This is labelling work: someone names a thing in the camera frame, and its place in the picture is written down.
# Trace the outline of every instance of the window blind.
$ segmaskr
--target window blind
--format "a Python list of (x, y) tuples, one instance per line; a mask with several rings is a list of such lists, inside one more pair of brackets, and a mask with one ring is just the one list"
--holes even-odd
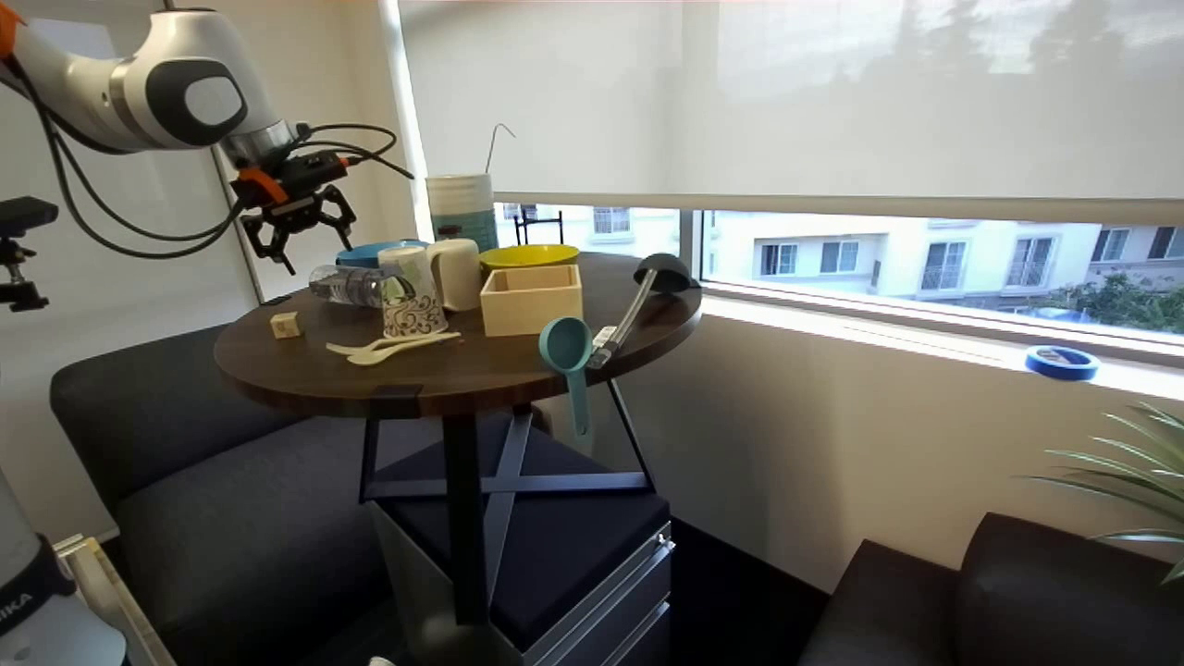
[(1180, 0), (403, 0), (403, 27), (428, 170), (495, 194), (1180, 222)]

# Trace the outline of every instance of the leaf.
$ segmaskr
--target leaf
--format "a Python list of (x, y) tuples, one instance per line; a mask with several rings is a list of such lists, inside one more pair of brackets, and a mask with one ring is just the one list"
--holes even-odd
[(1175, 455), (1175, 465), (1184, 465), (1184, 445), (1164, 442), (1157, 432), (1144, 428), (1131, 418), (1120, 414), (1108, 414), (1112, 422), (1120, 422), (1127, 428), (1135, 428), (1141, 435), (1146, 435), (1146, 445), (1154, 445), (1157, 450)]
[(1114, 536), (1114, 540), (1184, 548), (1184, 536), (1180, 536), (1180, 534), (1120, 534), (1120, 536)]
[(1141, 472), (1135, 465), (1127, 465), (1117, 459), (1101, 459), (1101, 455), (1088, 455), (1088, 450), (1050, 446), (1048, 455), (1075, 459), (1075, 461), (1093, 465), (1093, 470)]
[(1103, 446), (1117, 446), (1117, 450), (1127, 450), (1127, 455), (1131, 455), (1131, 459), (1144, 459), (1144, 461), (1152, 461), (1152, 465), (1168, 465), (1168, 461), (1154, 459), (1152, 450), (1144, 450), (1144, 446), (1135, 446), (1135, 445), (1112, 442), (1112, 435), (1093, 435), (1093, 442), (1103, 445)]
[(1180, 497), (1175, 493), (1164, 493), (1146, 480), (1135, 480), (1135, 476), (1117, 476), (1117, 472), (1101, 472), (1101, 470), (1080, 470), (1080, 472), (1070, 472), (1070, 476), (1050, 476), (1056, 485), (1075, 485), (1075, 490), (1088, 490), (1088, 493), (1103, 493), (1112, 499), (1127, 499), (1131, 506), (1144, 506), (1152, 516), (1164, 516), (1177, 525), (1184, 525), (1184, 504)]
[(1154, 408), (1154, 405), (1131, 405), (1131, 409), (1144, 414), (1144, 418), (1152, 418), (1152, 422), (1157, 422), (1157, 425), (1167, 425), (1167, 428), (1184, 432), (1184, 414), (1164, 409), (1164, 408)]
[(1180, 578), (1184, 578), (1184, 560), (1175, 562), (1175, 571), (1164, 580), (1168, 583), (1168, 580), (1180, 580)]
[(1184, 485), (1184, 472), (1177, 472), (1177, 470), (1152, 470), (1152, 472)]

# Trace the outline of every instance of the window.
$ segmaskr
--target window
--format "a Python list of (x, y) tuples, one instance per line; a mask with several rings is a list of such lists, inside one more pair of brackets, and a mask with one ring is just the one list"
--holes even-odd
[(1146, 260), (1167, 260), (1168, 243), (1175, 243), (1175, 226), (1157, 226), (1152, 238)]
[(827, 239), (817, 273), (855, 273), (860, 243), (852, 239)]
[(631, 233), (631, 208), (596, 208), (596, 210), (594, 210), (594, 233), (596, 233), (596, 238)]
[(958, 290), (961, 286), (961, 239), (928, 243), (923, 294)]
[(1022, 290), (1044, 286), (1048, 254), (1050, 254), (1050, 238), (1022, 238), (1016, 243), (1008, 286), (1022, 286)]
[(800, 249), (795, 243), (758, 243), (761, 249), (761, 273), (795, 273), (800, 269)]
[(1128, 238), (1128, 231), (1103, 231), (1093, 260), (1117, 261), (1127, 253), (1127, 238)]
[(1175, 231), (1167, 254), (1184, 254), (1184, 231), (1180, 226)]
[[(599, 238), (596, 208), (548, 202), (541, 213), (556, 210), (570, 217), (570, 243), (586, 253), (641, 260), (700, 249), (685, 261), (704, 269), (704, 286), (837, 294), (890, 303), (890, 311), (923, 301), (926, 311), (939, 307), (951, 322), (958, 311), (992, 311), (1057, 319), (1103, 337), (1114, 337), (1114, 326), (1184, 333), (1184, 261), (1146, 261), (1154, 238), (1167, 254), (1184, 253), (1184, 233), (1164, 233), (1167, 226), (988, 217), (939, 226), (876, 213), (626, 208), (618, 217), (631, 217), (631, 233)], [(1141, 253), (1144, 261), (1103, 260), (1120, 254), (1117, 243)]]

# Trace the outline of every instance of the tree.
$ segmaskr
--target tree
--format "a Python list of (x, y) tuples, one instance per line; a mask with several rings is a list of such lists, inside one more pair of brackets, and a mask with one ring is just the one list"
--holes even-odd
[(1075, 307), (1108, 326), (1184, 333), (1184, 290), (1135, 286), (1127, 273), (1108, 273), (1070, 294)]

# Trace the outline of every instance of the yellow box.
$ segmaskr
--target yellow box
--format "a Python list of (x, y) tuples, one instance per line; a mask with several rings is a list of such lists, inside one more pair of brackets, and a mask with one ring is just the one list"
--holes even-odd
[(484, 279), (484, 337), (530, 337), (556, 319), (586, 319), (581, 268), (493, 269)]

